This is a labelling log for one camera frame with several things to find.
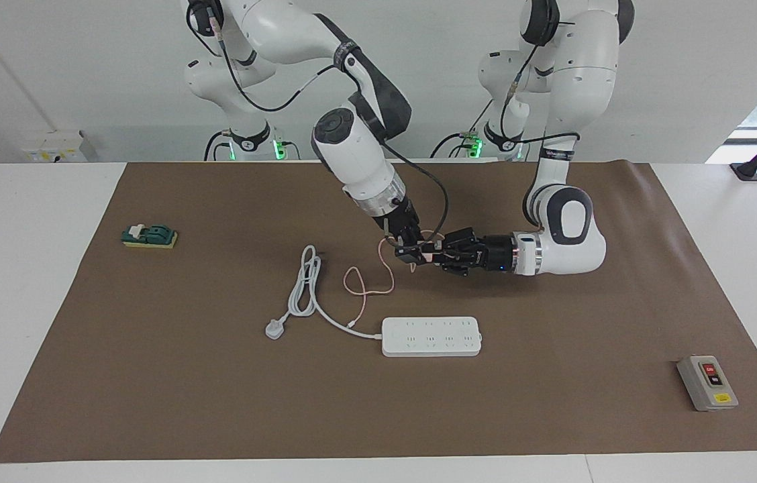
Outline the brown table mat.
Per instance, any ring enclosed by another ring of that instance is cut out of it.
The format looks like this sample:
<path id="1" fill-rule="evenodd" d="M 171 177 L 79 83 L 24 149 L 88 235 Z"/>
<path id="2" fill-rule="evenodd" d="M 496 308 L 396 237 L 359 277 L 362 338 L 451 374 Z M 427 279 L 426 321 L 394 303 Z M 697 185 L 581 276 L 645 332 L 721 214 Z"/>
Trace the brown table mat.
<path id="1" fill-rule="evenodd" d="M 473 316 L 470 358 L 388 358 L 319 315 L 267 323 L 305 245 L 339 322 L 381 231 L 317 163 L 130 163 L 0 434 L 0 464 L 77 460 L 757 451 L 757 349 L 654 171 L 581 163 L 595 272 L 466 278 L 397 265 L 391 316 Z M 171 250 L 129 248 L 164 224 Z M 740 405 L 698 412 L 682 358 L 717 358 Z"/>

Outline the grey on-off switch box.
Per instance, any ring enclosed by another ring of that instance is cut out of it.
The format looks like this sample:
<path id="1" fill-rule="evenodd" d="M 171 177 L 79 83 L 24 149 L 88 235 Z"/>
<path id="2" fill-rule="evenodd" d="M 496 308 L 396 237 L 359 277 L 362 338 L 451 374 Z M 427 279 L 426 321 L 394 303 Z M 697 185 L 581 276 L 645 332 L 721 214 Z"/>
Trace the grey on-off switch box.
<path id="1" fill-rule="evenodd" d="M 677 361 L 676 369 L 698 412 L 735 409 L 740 405 L 716 357 L 691 355 Z"/>

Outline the pink charger plug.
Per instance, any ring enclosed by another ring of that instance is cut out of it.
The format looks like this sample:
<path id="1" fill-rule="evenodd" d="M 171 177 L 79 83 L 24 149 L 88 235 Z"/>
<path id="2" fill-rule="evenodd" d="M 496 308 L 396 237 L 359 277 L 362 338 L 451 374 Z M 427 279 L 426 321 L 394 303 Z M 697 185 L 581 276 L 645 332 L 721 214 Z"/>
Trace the pink charger plug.
<path id="1" fill-rule="evenodd" d="M 434 238 L 431 239 L 431 241 L 423 241 L 421 244 L 419 244 L 419 248 L 421 248 L 421 259 L 423 260 L 423 263 L 433 264 L 432 254 L 443 254 L 436 253 L 434 251 L 434 242 L 436 242 L 438 239 L 443 238 L 443 236 L 443 233 L 434 233 Z"/>

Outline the green knife switch board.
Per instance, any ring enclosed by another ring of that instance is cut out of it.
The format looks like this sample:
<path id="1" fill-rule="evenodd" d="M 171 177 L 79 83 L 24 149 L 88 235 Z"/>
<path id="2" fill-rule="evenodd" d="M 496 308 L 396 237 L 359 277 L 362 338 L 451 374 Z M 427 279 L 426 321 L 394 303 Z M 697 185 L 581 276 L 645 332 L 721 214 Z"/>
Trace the green knife switch board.
<path id="1" fill-rule="evenodd" d="M 129 248 L 156 248 L 171 250 L 175 247 L 179 233 L 164 224 L 134 224 L 121 233 L 121 243 Z"/>

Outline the white power strip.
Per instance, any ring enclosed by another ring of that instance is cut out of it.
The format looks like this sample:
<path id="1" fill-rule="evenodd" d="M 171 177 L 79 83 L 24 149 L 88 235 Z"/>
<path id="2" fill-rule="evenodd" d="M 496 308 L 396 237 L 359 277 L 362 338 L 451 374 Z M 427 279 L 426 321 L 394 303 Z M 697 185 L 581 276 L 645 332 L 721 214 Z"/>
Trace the white power strip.
<path id="1" fill-rule="evenodd" d="M 381 336 L 382 354 L 388 358 L 474 357 L 482 349 L 472 316 L 388 317 Z"/>

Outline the white wall outlet box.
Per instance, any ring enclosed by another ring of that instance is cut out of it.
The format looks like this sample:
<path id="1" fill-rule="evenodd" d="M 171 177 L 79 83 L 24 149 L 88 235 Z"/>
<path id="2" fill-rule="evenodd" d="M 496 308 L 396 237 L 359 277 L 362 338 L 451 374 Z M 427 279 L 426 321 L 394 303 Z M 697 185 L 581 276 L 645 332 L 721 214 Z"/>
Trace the white wall outlet box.
<path id="1" fill-rule="evenodd" d="M 28 162 L 88 163 L 100 160 L 90 138 L 81 129 L 41 133 L 37 138 L 23 141 L 20 150 Z"/>

